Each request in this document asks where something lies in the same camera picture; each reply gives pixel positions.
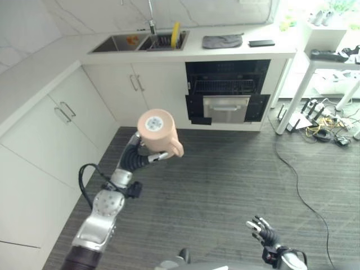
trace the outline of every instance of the black oven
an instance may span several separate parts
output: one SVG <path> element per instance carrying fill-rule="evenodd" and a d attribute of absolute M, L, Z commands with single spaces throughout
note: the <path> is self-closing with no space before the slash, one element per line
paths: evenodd
<path fill-rule="evenodd" d="M 261 94 L 270 60 L 187 62 L 186 96 L 192 124 L 259 122 L 268 94 Z"/>

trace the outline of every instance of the stainless steel sink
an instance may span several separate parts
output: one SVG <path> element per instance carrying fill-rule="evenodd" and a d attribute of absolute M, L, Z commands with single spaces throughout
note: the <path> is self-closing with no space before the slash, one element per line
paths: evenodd
<path fill-rule="evenodd" d="M 171 47 L 171 33 L 151 35 L 127 34 L 112 35 L 90 53 L 129 52 L 129 51 L 181 51 L 184 49 L 189 31 L 182 31 L 175 49 Z"/>
<path fill-rule="evenodd" d="M 176 48 L 171 47 L 171 33 L 150 35 L 140 46 L 139 51 L 181 51 L 184 49 L 189 31 L 182 31 Z"/>
<path fill-rule="evenodd" d="M 135 51 L 149 34 L 112 35 L 91 53 Z"/>

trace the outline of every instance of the cabinet door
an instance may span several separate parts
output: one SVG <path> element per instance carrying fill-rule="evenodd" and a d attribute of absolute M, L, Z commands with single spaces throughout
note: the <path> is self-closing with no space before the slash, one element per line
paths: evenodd
<path fill-rule="evenodd" d="M 135 127 L 147 106 L 131 65 L 84 65 L 84 70 L 120 125 Z"/>
<path fill-rule="evenodd" d="M 0 242 L 0 269 L 31 270 L 39 249 Z"/>
<path fill-rule="evenodd" d="M 49 95 L 103 154 L 119 125 L 84 70 L 73 72 Z"/>
<path fill-rule="evenodd" d="M 0 139 L 0 143 L 77 189 L 79 168 L 85 163 L 97 163 L 100 154 L 74 123 L 66 124 L 59 118 L 55 107 L 57 105 L 45 97 Z M 85 183 L 91 173 L 91 170 L 85 171 Z"/>
<path fill-rule="evenodd" d="M 0 164 L 0 241 L 39 248 L 59 235 L 79 192 L 1 145 Z"/>
<path fill-rule="evenodd" d="M 136 63 L 132 66 L 139 75 L 149 109 L 164 109 L 173 115 L 177 128 L 188 128 L 185 63 Z"/>

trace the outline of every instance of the mug handle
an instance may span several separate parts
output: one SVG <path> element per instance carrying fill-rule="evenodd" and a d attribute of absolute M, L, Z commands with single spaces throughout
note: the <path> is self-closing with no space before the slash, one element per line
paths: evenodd
<path fill-rule="evenodd" d="M 178 140 L 172 138 L 170 144 L 171 149 L 173 150 L 175 155 L 177 155 L 178 157 L 182 157 L 184 155 L 184 147 Z"/>

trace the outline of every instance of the drawer handle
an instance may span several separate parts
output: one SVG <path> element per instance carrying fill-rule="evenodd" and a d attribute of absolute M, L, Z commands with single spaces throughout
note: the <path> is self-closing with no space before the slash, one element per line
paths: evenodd
<path fill-rule="evenodd" d="M 54 112 L 65 124 L 69 124 L 71 122 L 71 119 L 60 108 L 55 107 Z"/>
<path fill-rule="evenodd" d="M 133 82 L 133 77 L 134 77 L 134 75 L 130 75 L 129 77 L 130 77 L 130 82 L 131 82 L 131 84 L 133 85 L 134 90 L 137 91 L 137 88 L 135 87 L 135 84 L 134 84 L 134 82 Z"/>
<path fill-rule="evenodd" d="M 70 106 L 69 106 L 66 102 L 61 101 L 61 102 L 60 102 L 60 105 L 61 105 L 62 107 L 65 106 L 65 107 L 71 112 L 71 118 L 73 118 L 73 117 L 76 116 L 76 113 L 70 108 Z"/>
<path fill-rule="evenodd" d="M 141 85 L 141 82 L 140 82 L 140 75 L 136 75 L 136 80 L 137 80 L 137 83 L 139 84 L 139 86 L 140 86 L 140 89 L 141 89 L 141 91 L 142 92 L 144 92 L 145 91 L 145 89 L 143 88 L 143 86 Z"/>
<path fill-rule="evenodd" d="M 235 106 L 211 106 L 214 111 L 237 111 L 241 108 L 240 105 Z"/>

